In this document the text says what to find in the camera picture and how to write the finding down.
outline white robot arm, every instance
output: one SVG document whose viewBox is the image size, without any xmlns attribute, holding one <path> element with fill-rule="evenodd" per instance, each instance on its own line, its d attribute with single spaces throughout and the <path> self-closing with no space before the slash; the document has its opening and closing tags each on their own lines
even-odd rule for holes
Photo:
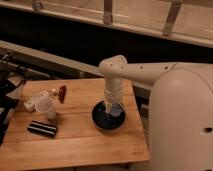
<svg viewBox="0 0 213 171">
<path fill-rule="evenodd" d="M 122 103 L 122 78 L 153 86 L 149 104 L 151 171 L 213 170 L 213 65 L 127 64 L 103 60 L 106 110 Z"/>
</svg>

